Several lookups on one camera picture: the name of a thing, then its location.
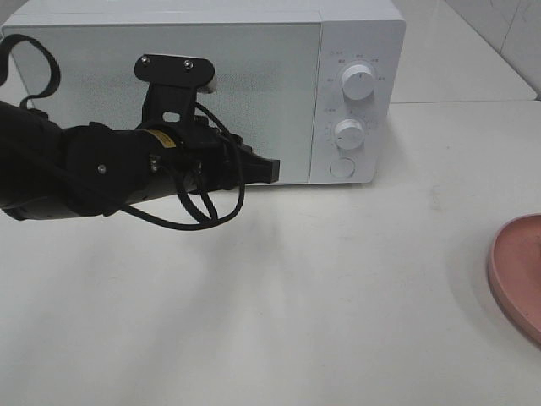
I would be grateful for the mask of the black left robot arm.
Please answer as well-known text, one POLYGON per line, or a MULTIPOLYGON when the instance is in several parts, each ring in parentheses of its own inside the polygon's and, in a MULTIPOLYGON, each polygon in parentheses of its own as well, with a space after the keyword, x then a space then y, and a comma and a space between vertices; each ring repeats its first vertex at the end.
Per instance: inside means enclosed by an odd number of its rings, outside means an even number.
POLYGON ((255 154, 187 85, 150 84, 141 124, 63 128, 35 109, 1 106, 1 209, 19 220, 124 212, 199 231, 232 219, 211 193, 277 181, 280 163, 255 154))

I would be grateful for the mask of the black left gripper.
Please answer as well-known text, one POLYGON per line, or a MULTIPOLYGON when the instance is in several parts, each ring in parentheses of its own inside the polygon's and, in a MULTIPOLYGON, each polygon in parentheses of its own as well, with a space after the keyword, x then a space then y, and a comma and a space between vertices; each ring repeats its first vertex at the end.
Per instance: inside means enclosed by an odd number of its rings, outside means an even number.
POLYGON ((280 161, 254 154, 236 134, 210 117, 198 103, 197 90, 150 84, 142 107, 141 128, 167 151, 167 160, 181 173, 194 170, 210 190, 279 180, 280 161))

